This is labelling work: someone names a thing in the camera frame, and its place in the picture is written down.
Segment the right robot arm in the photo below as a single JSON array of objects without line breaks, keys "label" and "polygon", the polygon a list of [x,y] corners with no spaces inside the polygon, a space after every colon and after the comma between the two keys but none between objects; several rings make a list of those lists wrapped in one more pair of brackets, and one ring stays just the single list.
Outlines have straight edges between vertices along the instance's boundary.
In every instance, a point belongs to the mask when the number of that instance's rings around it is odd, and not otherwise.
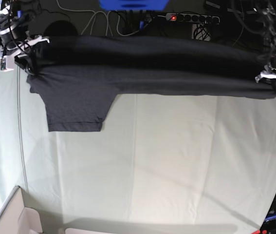
[{"label": "right robot arm", "polygon": [[30,35],[28,24],[37,13],[32,9],[23,11],[24,4],[19,0],[0,0],[0,72],[13,71],[17,65],[28,74],[36,74],[35,46],[50,42],[48,37]]}]

